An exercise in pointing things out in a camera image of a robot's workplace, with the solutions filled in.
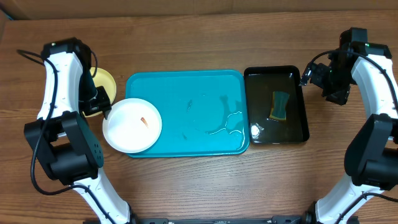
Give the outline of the yellow-green plate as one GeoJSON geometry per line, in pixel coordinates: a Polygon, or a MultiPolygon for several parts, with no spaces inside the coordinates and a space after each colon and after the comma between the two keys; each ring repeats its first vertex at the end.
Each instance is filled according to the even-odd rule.
{"type": "MultiPolygon", "coordinates": [[[[111,109],[112,109],[112,103],[116,97],[116,82],[115,82],[113,76],[109,72],[107,72],[106,70],[104,70],[102,68],[91,68],[90,73],[94,80],[95,87],[104,86],[106,93],[110,99],[111,109]]],[[[93,115],[84,116],[84,117],[87,118],[87,117],[96,116],[99,114],[102,114],[102,113],[98,112],[93,115]]]]}

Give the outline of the white plate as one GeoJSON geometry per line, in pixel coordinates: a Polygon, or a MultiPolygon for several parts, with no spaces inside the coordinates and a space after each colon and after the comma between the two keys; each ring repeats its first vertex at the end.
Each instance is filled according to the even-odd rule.
{"type": "Polygon", "coordinates": [[[162,131],[162,118],[157,108],[146,100],[128,98],[113,105],[103,120],[103,135],[114,149],[137,153],[153,146],[162,131]],[[144,117],[149,128],[141,121],[144,117]]]}

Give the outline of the green yellow sponge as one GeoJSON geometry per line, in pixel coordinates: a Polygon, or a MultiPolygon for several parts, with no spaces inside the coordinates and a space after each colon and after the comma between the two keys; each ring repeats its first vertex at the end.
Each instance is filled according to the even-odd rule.
{"type": "Polygon", "coordinates": [[[286,106],[289,101],[289,94],[284,91],[274,91],[272,93],[272,106],[270,119],[285,121],[287,118],[286,106]]]}

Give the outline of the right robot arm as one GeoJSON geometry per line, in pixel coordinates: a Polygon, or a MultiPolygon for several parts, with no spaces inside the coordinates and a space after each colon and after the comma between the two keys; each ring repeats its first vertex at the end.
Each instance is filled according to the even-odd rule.
{"type": "Polygon", "coordinates": [[[357,85],[367,120],[347,147],[345,173],[323,198],[314,202],[302,223],[357,223],[353,214],[373,197],[397,185],[397,83],[388,46],[354,41],[326,52],[331,63],[311,61],[300,84],[322,88],[326,100],[343,105],[357,85]]]}

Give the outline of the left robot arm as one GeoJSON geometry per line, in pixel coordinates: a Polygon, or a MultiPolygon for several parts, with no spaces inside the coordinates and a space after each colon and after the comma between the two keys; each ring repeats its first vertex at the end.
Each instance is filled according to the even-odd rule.
{"type": "Polygon", "coordinates": [[[45,93],[34,122],[24,126],[33,150],[32,185],[43,195],[74,190],[96,213],[99,223],[139,223],[131,206],[115,191],[104,173],[101,144],[86,116],[111,112],[103,86],[96,86],[95,53],[73,37],[45,44],[41,53],[18,54],[46,69],[45,93]]]}

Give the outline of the black water tray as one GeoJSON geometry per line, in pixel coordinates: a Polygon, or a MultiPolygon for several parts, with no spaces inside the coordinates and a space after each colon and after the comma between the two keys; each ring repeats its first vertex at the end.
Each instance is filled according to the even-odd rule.
{"type": "Polygon", "coordinates": [[[297,67],[248,67],[244,71],[244,82],[250,140],[253,144],[296,143],[309,139],[307,114],[297,67]],[[285,121],[269,117],[274,91],[284,91],[290,95],[285,121]]]}

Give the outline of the teal plastic tray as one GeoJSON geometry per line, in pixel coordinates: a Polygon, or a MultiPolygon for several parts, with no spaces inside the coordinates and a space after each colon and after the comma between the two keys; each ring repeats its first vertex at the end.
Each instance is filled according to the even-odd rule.
{"type": "Polygon", "coordinates": [[[156,143],[133,158],[229,156],[249,146],[244,78],[236,70],[135,73],[125,97],[148,101],[162,119],[156,143]]]}

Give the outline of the orange food scrap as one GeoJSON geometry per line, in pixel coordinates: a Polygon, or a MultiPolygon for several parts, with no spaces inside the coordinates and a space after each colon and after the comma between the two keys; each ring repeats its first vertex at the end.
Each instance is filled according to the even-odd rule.
{"type": "Polygon", "coordinates": [[[147,128],[149,128],[149,125],[148,125],[148,123],[147,123],[147,121],[145,120],[144,117],[141,118],[141,121],[144,123],[144,125],[145,125],[147,128]]]}

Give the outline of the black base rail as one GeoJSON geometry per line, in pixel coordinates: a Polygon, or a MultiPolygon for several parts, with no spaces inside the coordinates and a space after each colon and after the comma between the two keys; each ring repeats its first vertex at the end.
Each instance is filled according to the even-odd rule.
{"type": "Polygon", "coordinates": [[[206,220],[206,219],[187,219],[187,220],[168,220],[166,218],[145,218],[139,223],[145,224],[299,224],[300,216],[274,216],[272,218],[239,218],[226,220],[206,220]]]}

